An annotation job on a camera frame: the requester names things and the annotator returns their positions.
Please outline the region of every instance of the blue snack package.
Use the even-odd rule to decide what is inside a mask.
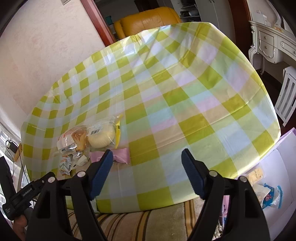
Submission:
[[[263,200],[262,209],[266,208],[267,206],[280,209],[283,199],[283,191],[281,189],[281,186],[277,186],[275,190],[274,187],[271,187],[265,183],[264,187],[269,188],[270,192],[266,195],[266,197]]]

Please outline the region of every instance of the cabinet door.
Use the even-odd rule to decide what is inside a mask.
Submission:
[[[235,31],[232,12],[228,0],[211,0],[217,15],[219,29],[235,43]]]
[[[219,29],[213,0],[195,0],[195,2],[202,22],[212,23]]]

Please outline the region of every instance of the plastic tablecloth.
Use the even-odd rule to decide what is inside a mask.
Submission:
[[[69,128],[123,114],[114,164],[96,197],[103,213],[169,206],[196,197],[181,164],[195,159],[224,177],[254,166],[278,140],[279,123],[247,58],[210,23],[145,30],[94,53],[55,82],[21,130],[31,179],[57,174]]]

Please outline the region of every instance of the blue gripper pad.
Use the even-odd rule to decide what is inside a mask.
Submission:
[[[188,149],[182,151],[181,161],[195,194],[203,199],[205,197],[206,166],[196,161]]]
[[[99,167],[97,167],[97,172],[92,178],[91,182],[91,191],[89,194],[91,200],[93,200],[96,196],[98,196],[101,193],[101,190],[112,167],[112,164],[113,153],[110,150],[107,150],[104,153],[100,161],[92,163],[92,165]]]

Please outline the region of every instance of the human hand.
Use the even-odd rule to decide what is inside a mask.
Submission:
[[[24,215],[17,217],[13,221],[12,229],[22,241],[25,241],[26,239],[26,234],[25,234],[26,226],[27,226],[27,219]]]

